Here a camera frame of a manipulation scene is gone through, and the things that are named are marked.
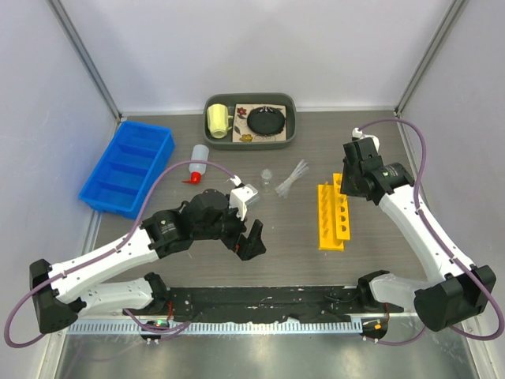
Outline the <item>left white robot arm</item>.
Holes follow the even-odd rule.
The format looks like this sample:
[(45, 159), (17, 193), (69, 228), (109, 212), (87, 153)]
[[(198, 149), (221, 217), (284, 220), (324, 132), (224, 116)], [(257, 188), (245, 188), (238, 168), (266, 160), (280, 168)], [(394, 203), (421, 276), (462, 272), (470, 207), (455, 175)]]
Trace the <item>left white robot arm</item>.
[(252, 227), (245, 226), (248, 206), (256, 196), (251, 186), (239, 186), (228, 195), (207, 189), (178, 208), (154, 213), (124, 237), (85, 257), (60, 264), (44, 259), (32, 263), (31, 286), (41, 287), (32, 295), (39, 331), (60, 331), (91, 311), (128, 309), (161, 314), (167, 308), (168, 290), (156, 274), (128, 283), (107, 280), (184, 252), (195, 241), (220, 241), (243, 261), (265, 253), (263, 224), (255, 220)]

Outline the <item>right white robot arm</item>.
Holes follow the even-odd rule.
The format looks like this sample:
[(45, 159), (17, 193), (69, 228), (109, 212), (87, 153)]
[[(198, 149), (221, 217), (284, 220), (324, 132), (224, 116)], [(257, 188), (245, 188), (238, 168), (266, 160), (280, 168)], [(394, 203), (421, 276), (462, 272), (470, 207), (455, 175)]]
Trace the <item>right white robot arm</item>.
[(448, 237), (400, 163), (384, 164), (379, 140), (355, 130), (343, 146), (342, 193), (378, 206), (402, 232), (417, 255), (426, 279), (407, 280), (386, 270), (359, 278), (357, 304), (367, 312), (384, 303), (413, 310), (433, 332), (484, 312), (486, 294), (496, 283), (487, 266), (477, 267)]

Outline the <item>yellow test tube rack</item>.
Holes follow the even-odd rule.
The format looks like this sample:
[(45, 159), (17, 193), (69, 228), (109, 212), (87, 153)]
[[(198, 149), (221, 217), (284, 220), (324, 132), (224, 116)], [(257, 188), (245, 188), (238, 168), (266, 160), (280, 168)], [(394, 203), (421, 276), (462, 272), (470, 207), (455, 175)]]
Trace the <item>yellow test tube rack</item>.
[(319, 250), (343, 251), (351, 240), (348, 200), (341, 185), (342, 174), (334, 173), (331, 183), (317, 186)]

